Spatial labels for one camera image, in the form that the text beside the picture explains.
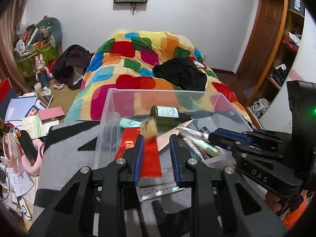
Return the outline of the operator right hand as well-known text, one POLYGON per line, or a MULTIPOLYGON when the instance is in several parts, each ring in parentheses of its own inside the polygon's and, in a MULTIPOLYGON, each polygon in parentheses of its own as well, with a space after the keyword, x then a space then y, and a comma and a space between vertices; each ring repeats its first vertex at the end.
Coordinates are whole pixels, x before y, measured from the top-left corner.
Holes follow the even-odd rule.
POLYGON ((265 195, 265 203, 268 205, 268 207, 274 212, 278 212, 281 209, 281 204, 279 203, 280 198, 276 195, 267 192, 265 195))

